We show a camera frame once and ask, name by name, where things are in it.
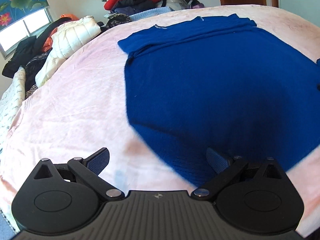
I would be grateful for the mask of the pink floral bed sheet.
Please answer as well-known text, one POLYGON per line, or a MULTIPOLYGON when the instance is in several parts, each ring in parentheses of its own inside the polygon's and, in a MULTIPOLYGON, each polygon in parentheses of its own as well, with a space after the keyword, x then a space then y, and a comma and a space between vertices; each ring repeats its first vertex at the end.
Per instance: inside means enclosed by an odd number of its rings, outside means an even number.
POLYGON ((111 159, 101 177, 125 192, 193 190, 194 186, 163 163, 129 126, 124 81, 127 57, 117 43, 153 25, 231 14, 254 20, 313 61, 319 58, 319 27, 286 10, 261 5, 174 11, 104 32, 24 100, 12 122, 1 153, 1 210, 12 227, 17 228, 12 201, 42 158, 63 164, 106 147, 111 159))

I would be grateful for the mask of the white floral quilt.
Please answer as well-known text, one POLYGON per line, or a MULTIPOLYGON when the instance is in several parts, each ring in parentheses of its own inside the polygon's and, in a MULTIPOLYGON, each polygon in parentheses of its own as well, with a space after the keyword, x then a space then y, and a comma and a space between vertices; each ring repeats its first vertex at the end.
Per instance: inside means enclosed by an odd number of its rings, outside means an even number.
POLYGON ((25 100, 25 69, 20 66, 14 74, 12 84, 3 93, 1 98, 1 151, 9 128, 22 102, 25 100))

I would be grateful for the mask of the leopard print garment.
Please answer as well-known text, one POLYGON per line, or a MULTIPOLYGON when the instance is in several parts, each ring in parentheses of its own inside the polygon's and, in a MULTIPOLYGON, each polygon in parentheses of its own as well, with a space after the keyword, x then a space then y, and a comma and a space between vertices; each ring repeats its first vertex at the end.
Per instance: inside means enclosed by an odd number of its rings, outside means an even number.
POLYGON ((111 29, 115 26, 132 22, 130 16, 114 13, 107 17, 106 28, 111 29))

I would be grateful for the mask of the window with metal frame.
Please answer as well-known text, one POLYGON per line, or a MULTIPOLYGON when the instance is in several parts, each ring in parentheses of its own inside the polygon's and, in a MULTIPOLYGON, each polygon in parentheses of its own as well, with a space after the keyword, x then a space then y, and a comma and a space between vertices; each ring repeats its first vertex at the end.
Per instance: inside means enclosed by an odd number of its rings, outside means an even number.
POLYGON ((7 59, 18 44, 30 36, 38 36, 51 23, 47 8, 38 10, 1 30, 1 55, 7 59))

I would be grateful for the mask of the blue knit sweater with rhinestones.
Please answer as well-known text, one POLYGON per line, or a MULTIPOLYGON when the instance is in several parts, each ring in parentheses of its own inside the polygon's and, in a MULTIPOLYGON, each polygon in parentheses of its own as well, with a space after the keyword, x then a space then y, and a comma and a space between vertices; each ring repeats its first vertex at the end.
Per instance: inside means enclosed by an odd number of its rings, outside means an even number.
POLYGON ((319 145, 319 66, 237 15, 153 26, 119 41, 129 124, 200 186, 209 148, 289 170, 319 145))

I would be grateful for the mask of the purple bag on floor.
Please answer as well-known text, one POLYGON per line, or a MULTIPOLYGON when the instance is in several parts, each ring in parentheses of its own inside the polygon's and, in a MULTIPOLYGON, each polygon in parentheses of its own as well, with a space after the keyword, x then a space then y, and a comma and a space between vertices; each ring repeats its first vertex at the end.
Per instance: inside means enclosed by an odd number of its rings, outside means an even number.
POLYGON ((193 5, 191 8, 192 9, 202 9, 202 8, 205 8, 205 6, 204 6, 203 3, 199 3, 199 4, 196 4, 196 5, 193 5))

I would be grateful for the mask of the dark navy jacket on pile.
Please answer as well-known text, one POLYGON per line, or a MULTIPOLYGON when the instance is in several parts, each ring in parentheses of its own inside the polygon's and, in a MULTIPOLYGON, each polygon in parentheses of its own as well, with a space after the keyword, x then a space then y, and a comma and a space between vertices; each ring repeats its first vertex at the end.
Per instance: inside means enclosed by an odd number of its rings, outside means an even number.
POLYGON ((112 13, 131 16, 146 10, 154 9, 157 2, 152 0, 119 0, 111 9, 112 13))

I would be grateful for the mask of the light blue fleece blanket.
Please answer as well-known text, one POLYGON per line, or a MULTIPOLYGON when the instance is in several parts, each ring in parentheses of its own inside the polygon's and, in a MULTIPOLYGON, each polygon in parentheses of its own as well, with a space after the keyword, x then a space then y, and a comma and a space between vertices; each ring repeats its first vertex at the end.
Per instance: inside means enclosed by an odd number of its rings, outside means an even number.
POLYGON ((145 18, 165 14, 165 13, 172 12, 172 11, 173 10, 171 9, 171 7, 154 8, 154 9, 146 10, 146 11, 131 15, 130 19, 131 19, 131 21, 138 21, 138 20, 142 20, 145 18))

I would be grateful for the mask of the cream quilted puffer jacket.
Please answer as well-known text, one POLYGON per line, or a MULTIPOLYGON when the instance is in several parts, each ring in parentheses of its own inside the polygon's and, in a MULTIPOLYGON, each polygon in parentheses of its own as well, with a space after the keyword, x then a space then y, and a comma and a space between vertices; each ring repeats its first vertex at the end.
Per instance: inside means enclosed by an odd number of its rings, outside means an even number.
POLYGON ((52 50, 35 76, 37 87, 43 86, 68 58, 100 33, 100 26, 93 16, 60 25, 52 36, 52 50))

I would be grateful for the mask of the black garment by window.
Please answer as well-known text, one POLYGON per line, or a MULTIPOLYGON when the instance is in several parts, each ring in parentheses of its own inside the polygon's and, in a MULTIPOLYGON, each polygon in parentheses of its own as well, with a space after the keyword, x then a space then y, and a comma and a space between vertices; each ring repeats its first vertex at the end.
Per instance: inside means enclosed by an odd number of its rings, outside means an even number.
POLYGON ((52 31, 70 20, 70 17, 62 17, 51 23, 39 36, 31 36, 21 41, 12 58, 4 66, 2 75, 12 79, 20 66, 25 66, 33 57, 41 52, 52 31))

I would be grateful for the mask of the orange garment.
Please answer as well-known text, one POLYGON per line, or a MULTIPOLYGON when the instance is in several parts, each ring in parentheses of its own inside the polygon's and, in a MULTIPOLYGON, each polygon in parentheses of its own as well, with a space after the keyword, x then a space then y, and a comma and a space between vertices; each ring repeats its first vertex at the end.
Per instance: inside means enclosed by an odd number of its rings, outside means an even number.
MULTIPOLYGON (((68 20, 64 19, 62 20, 61 24, 64 24, 66 22, 71 22, 71 21, 77 21, 79 20, 79 18, 73 14, 62 14, 60 15, 60 18, 59 19, 62 19, 62 18, 68 18, 68 20)), ((57 29, 58 27, 56 27, 55 29, 52 30, 52 32, 49 34, 49 36, 47 37, 41 51, 42 52, 47 52, 48 50, 50 50, 52 48, 52 45, 53 45, 53 39, 52 39, 52 36, 57 32, 57 29)))

